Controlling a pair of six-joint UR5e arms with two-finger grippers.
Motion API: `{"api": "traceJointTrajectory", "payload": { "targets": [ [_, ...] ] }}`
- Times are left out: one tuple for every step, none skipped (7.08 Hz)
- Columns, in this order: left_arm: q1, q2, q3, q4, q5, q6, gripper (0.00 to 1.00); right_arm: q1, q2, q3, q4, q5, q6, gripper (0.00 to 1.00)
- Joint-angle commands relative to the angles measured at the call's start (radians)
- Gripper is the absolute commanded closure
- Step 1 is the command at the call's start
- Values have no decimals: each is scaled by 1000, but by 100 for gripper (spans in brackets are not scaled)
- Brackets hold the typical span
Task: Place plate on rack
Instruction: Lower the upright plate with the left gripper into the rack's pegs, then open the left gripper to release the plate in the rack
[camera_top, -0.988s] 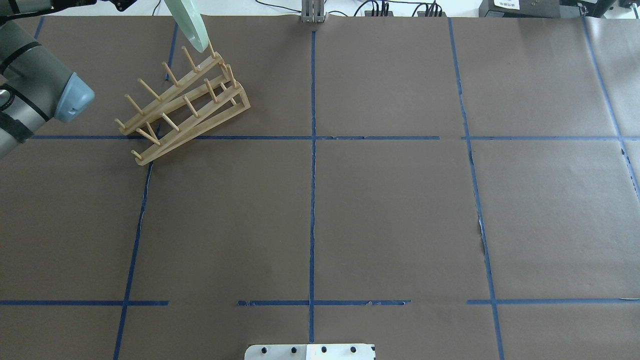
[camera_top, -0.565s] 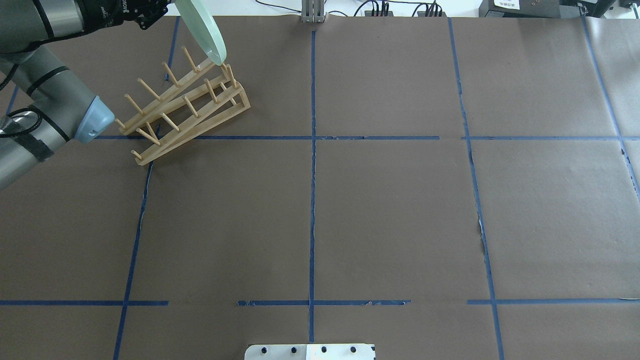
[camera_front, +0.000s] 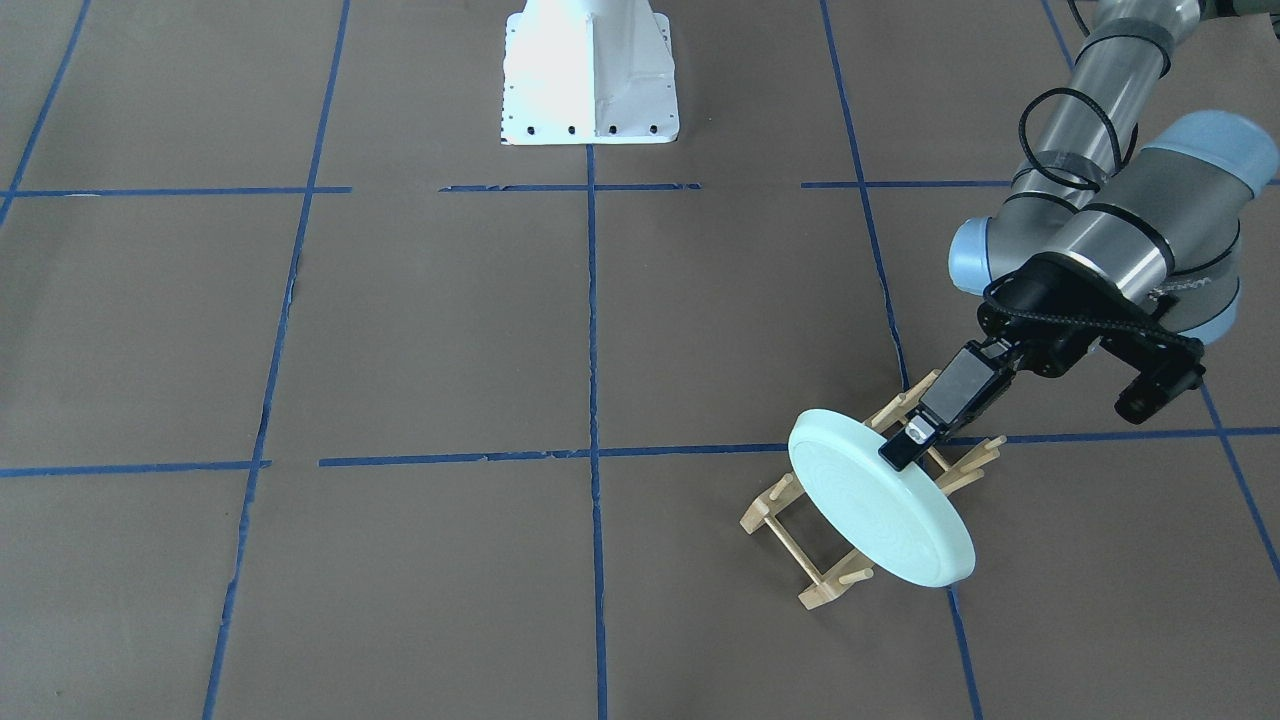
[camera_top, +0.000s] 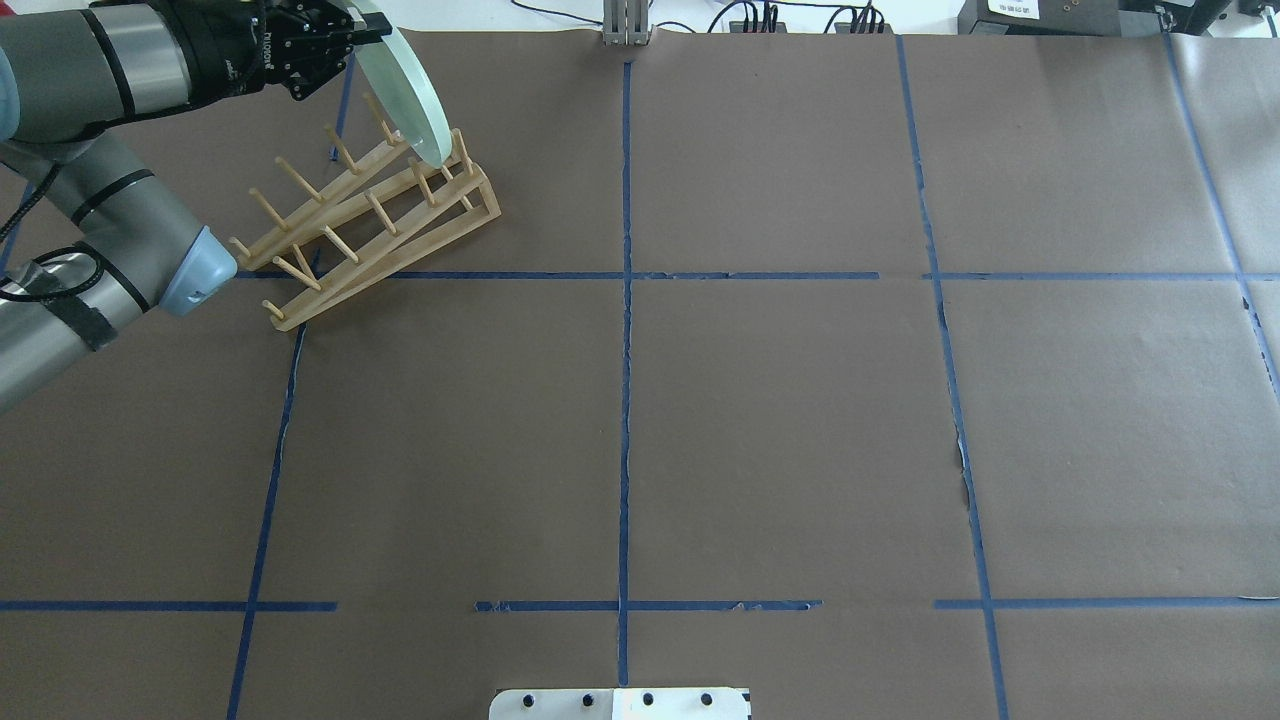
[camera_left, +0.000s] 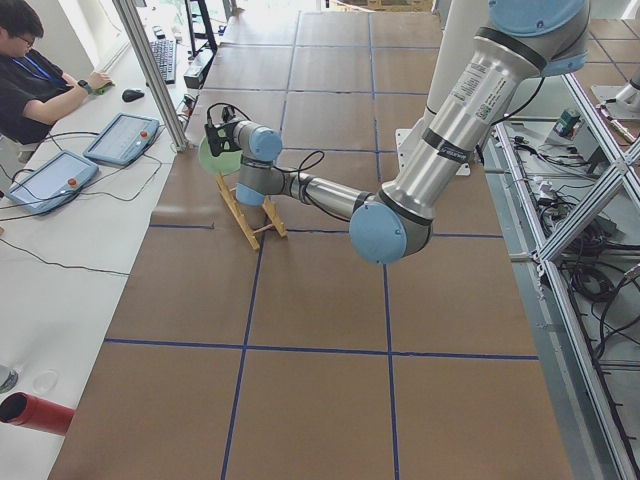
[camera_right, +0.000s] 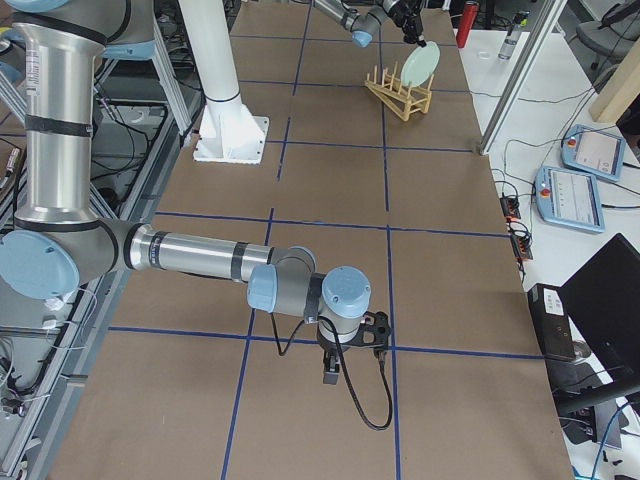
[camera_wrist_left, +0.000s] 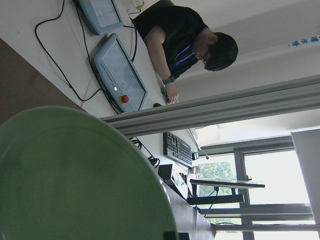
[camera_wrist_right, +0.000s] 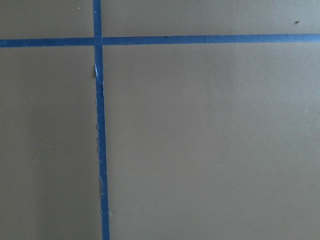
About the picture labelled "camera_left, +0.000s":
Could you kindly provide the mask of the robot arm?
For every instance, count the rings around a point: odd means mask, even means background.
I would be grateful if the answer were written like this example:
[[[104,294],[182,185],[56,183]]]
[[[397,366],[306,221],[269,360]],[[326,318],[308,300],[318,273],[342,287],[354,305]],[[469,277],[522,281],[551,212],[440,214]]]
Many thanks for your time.
[[[397,130],[399,173],[377,193],[275,166],[280,135],[231,105],[219,123],[206,121],[208,146],[215,157],[240,152],[239,202],[259,206],[270,195],[288,195],[314,205],[348,220],[351,243],[365,260],[394,263],[429,242],[437,199],[490,129],[505,120],[518,86],[584,66],[589,18],[587,1],[489,2],[473,54],[434,118]]]

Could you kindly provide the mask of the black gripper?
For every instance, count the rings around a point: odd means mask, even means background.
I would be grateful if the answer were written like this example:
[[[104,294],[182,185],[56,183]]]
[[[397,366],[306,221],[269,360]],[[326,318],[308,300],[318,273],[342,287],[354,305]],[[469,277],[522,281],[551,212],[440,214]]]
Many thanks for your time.
[[[221,150],[237,150],[238,144],[234,138],[237,121],[221,124],[218,129],[219,147]]]

